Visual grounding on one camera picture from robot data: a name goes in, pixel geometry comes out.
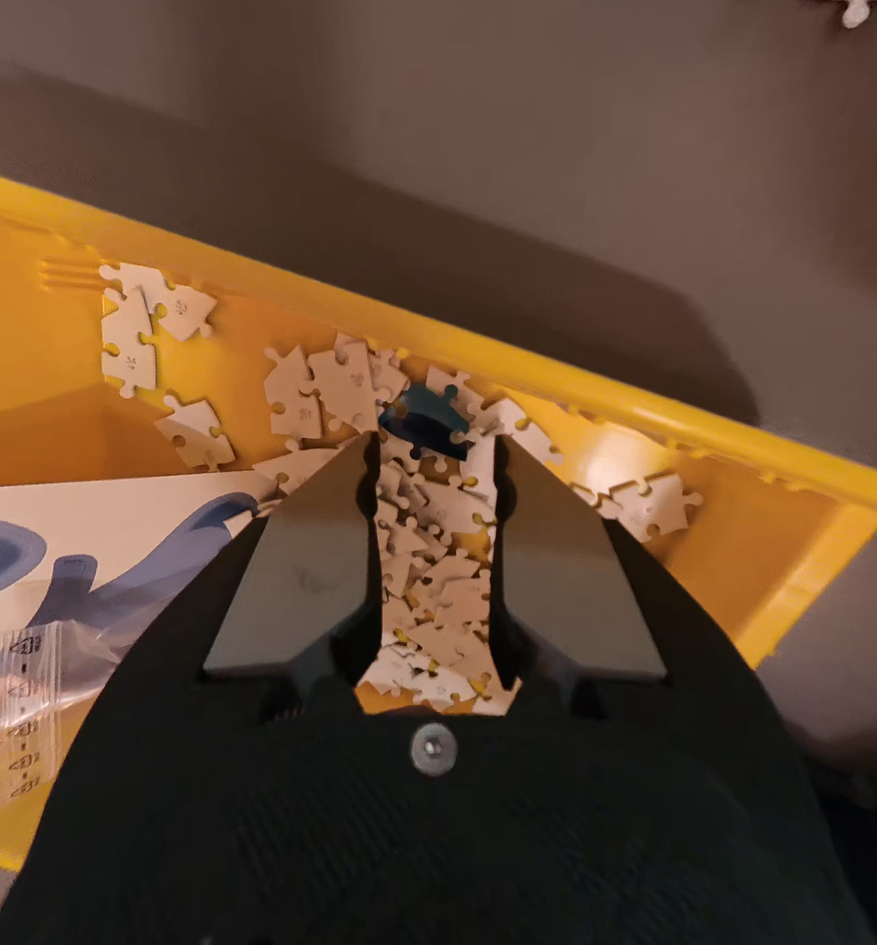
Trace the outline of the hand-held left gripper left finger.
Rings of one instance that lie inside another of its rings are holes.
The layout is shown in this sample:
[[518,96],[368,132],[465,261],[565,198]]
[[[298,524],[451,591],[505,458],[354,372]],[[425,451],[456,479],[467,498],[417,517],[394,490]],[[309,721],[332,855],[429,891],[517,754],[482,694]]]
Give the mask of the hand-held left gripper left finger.
[[381,647],[380,445],[362,434],[267,516],[204,663],[208,677],[360,682]]

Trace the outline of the clear plastic bag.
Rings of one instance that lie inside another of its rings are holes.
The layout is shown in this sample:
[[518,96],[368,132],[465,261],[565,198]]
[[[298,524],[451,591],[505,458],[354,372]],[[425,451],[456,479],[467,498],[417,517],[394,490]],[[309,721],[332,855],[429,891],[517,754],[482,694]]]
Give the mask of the clear plastic bag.
[[54,779],[65,723],[92,703],[125,651],[76,620],[0,634],[0,809]]

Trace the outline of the pile of white puzzle pieces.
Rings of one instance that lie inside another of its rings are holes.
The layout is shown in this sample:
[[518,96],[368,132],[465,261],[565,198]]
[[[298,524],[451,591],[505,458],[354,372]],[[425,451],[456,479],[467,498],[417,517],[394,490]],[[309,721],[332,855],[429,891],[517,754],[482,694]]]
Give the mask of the pile of white puzzle pieces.
[[[415,704],[428,702],[436,712],[467,705],[472,715],[504,715],[521,682],[506,690],[497,676],[489,646],[490,578],[497,489],[494,482],[495,439],[509,435],[543,465],[558,462],[550,441],[534,425],[520,427],[520,410],[507,399],[481,409],[481,397],[470,390],[467,376],[452,377],[431,367],[427,386],[435,392],[447,384],[458,387],[455,408],[469,421],[466,460],[422,450],[410,457],[411,444],[379,425],[385,408],[397,403],[410,384],[393,352],[371,357],[366,341],[338,335],[332,349],[305,356],[299,346],[281,358],[266,353],[276,368],[264,380],[269,404],[285,401],[286,412],[269,415],[274,433],[295,434],[310,441],[348,426],[346,439],[320,448],[288,440],[288,451],[254,463],[253,471],[269,481],[274,492],[196,577],[161,610],[137,644],[128,651],[107,696],[121,699],[141,686],[148,693],[151,671],[159,684],[154,710],[162,713],[183,695],[215,694],[217,686],[245,679],[213,679],[204,663],[250,561],[267,516],[286,497],[315,475],[345,445],[365,433],[380,440],[377,484],[377,537],[381,551],[383,604],[379,653],[360,684],[385,698],[412,695]],[[202,401],[182,405],[168,394],[172,431],[191,445],[189,427],[198,419],[201,437],[217,417]],[[653,502],[652,494],[624,488],[619,501],[604,500],[595,511],[628,577],[667,674],[657,682],[594,679],[621,685],[622,694],[647,691],[662,683],[687,686],[696,682],[704,645],[722,644],[716,622],[674,578],[626,532],[626,501]]]

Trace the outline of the blue white printed card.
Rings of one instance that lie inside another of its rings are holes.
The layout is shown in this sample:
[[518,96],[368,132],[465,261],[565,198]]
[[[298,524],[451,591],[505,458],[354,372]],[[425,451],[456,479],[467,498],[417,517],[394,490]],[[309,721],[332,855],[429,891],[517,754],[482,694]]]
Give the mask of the blue white printed card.
[[0,487],[0,643],[76,630],[62,686],[93,689],[274,490],[256,472]]

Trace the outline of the yellow plastic bin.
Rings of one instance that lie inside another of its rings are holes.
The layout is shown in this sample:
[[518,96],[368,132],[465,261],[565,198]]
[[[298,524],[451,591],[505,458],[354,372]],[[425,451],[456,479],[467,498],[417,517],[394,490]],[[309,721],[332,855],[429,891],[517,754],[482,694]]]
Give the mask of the yellow plastic bin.
[[[102,266],[145,264],[167,285],[187,283],[216,300],[212,333],[175,339],[152,311],[159,387],[133,398],[101,373],[103,298],[119,280]],[[546,466],[566,483],[598,490],[678,473],[704,504],[689,526],[648,549],[701,603],[751,667],[770,656],[795,621],[877,530],[877,470],[690,408],[503,342],[203,245],[149,225],[0,178],[0,486],[168,474],[190,467],[156,431],[181,403],[206,400],[236,460],[250,470],[288,451],[346,439],[348,426],[310,441],[269,431],[263,381],[285,358],[332,349],[345,333],[371,357],[392,351],[424,381],[432,366],[464,372],[487,407],[520,406],[563,461]]]

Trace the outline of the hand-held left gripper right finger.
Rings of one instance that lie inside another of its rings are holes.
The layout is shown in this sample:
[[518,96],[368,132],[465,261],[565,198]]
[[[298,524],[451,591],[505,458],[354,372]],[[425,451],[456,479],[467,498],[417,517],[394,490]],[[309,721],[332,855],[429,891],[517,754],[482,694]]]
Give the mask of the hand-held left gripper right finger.
[[667,671],[603,519],[515,439],[495,439],[489,646],[503,688]]

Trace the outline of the dark blue puzzle piece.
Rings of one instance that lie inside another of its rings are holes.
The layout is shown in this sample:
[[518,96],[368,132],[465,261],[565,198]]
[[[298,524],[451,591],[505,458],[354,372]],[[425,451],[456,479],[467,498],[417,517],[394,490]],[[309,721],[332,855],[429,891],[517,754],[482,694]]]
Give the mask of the dark blue puzzle piece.
[[410,457],[421,460],[422,450],[464,461],[468,457],[469,421],[455,408],[458,387],[447,384],[435,392],[426,384],[412,384],[385,408],[379,426],[411,444]]

